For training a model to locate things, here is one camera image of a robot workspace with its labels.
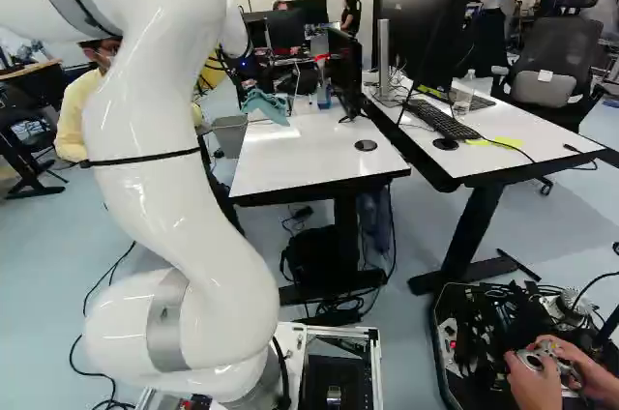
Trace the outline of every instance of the yellow sticky note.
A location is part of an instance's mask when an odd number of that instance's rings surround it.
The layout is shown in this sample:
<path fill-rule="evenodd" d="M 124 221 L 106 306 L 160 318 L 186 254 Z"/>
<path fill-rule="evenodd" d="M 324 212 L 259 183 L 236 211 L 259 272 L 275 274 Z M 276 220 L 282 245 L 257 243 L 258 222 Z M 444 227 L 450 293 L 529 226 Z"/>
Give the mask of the yellow sticky note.
<path fill-rule="evenodd" d="M 505 144 L 507 146 L 517 147 L 517 148 L 520 148 L 522 146 L 522 140 L 521 139 L 513 139 L 512 137 L 496 136 L 494 138 L 494 140 L 496 142 L 500 142 L 500 143 Z"/>
<path fill-rule="evenodd" d="M 489 144 L 485 139 L 466 139 L 465 142 L 471 146 L 487 146 Z"/>

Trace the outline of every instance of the keyboard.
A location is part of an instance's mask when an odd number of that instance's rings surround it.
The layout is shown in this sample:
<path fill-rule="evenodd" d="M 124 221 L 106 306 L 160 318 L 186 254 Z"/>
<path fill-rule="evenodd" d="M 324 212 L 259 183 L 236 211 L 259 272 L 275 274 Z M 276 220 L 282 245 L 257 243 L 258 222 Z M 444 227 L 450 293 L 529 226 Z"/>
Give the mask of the keyboard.
<path fill-rule="evenodd" d="M 404 109 L 426 122 L 448 139 L 480 139 L 482 137 L 472 128 L 462 125 L 431 103 L 422 99 L 411 100 Z"/>

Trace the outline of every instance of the gray chair cushion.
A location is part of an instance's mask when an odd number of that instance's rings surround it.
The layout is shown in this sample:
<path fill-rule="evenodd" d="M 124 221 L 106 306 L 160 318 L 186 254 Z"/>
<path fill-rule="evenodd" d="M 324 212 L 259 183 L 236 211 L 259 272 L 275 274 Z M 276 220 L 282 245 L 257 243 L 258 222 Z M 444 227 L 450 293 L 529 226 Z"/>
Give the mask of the gray chair cushion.
<path fill-rule="evenodd" d="M 560 108 L 568 103 L 576 86 L 576 78 L 554 74 L 550 82 L 540 81 L 539 72 L 522 71 L 516 75 L 510 96 L 519 103 L 534 103 Z"/>

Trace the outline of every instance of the game controller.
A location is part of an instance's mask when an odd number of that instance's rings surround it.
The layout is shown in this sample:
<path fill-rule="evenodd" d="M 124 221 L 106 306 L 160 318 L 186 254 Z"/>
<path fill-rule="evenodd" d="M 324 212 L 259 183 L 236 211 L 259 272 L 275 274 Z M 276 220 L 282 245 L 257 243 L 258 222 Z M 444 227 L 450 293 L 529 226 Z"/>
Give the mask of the game controller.
<path fill-rule="evenodd" d="M 550 357 L 556 364 L 559 374 L 561 375 L 561 382 L 567 385 L 569 378 L 572 377 L 576 382 L 582 384 L 582 377 L 580 373 L 575 369 L 574 364 L 569 360 L 557 357 L 554 349 L 558 347 L 558 344 L 551 340 L 543 340 L 534 350 L 518 350 L 516 356 L 523 362 L 530 370 L 536 373 L 544 371 L 544 363 L 542 357 Z"/>

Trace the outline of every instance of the yellow shirt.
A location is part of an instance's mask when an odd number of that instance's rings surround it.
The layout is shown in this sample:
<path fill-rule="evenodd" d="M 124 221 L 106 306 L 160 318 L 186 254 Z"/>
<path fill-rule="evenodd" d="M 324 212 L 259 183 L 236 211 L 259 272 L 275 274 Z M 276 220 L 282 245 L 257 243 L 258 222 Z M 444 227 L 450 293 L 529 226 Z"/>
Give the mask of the yellow shirt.
<path fill-rule="evenodd" d="M 84 138 L 81 133 L 81 112 L 88 98 L 99 87 L 103 76 L 99 69 L 83 74 L 65 90 L 60 108 L 58 133 L 56 133 L 56 153 L 66 161 L 85 161 L 88 158 Z M 196 126 L 202 124 L 202 110 L 192 103 L 192 118 Z"/>

